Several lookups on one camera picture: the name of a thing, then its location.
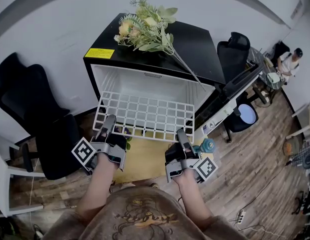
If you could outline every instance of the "mini fridge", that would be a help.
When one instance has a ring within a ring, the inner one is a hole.
[[[174,35],[175,49],[204,90],[171,56],[118,45],[114,36],[123,15],[114,18],[84,56],[99,100],[95,131],[114,114],[115,134],[177,142],[177,130],[184,129],[193,143],[233,112],[236,97],[258,77],[256,65],[225,82],[209,31],[178,21],[170,24],[166,32]]]

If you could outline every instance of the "person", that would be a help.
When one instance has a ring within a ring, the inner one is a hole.
[[[303,56],[303,52],[300,48],[297,48],[293,55],[289,52],[285,52],[277,59],[277,69],[285,81],[288,82],[291,76],[295,76],[299,70],[299,60]]]
[[[76,210],[64,212],[43,240],[247,239],[224,217],[214,216],[207,208],[192,169],[174,177],[185,214],[175,198],[154,187],[133,186],[108,197],[117,168],[99,153],[88,189]]]

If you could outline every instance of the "flower bouquet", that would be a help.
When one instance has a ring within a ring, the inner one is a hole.
[[[162,5],[156,8],[150,5],[147,0],[131,0],[130,4],[137,7],[136,14],[127,14],[120,18],[119,34],[115,35],[115,41],[122,46],[133,46],[134,51],[162,51],[173,56],[205,90],[197,76],[175,50],[173,34],[165,32],[168,24],[176,21],[173,15],[177,12],[177,8],[164,8]]]

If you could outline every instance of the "power strip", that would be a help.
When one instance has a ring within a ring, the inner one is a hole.
[[[237,224],[242,224],[243,220],[244,220],[244,217],[245,217],[245,214],[246,212],[243,211],[243,210],[240,210],[238,216],[237,216],[237,219],[236,219],[236,223]]]

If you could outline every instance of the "wire shelf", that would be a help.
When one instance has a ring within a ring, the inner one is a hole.
[[[103,91],[94,119],[94,131],[100,130],[108,115],[117,118],[114,134],[178,142],[177,131],[184,129],[190,142],[194,142],[192,104]]]

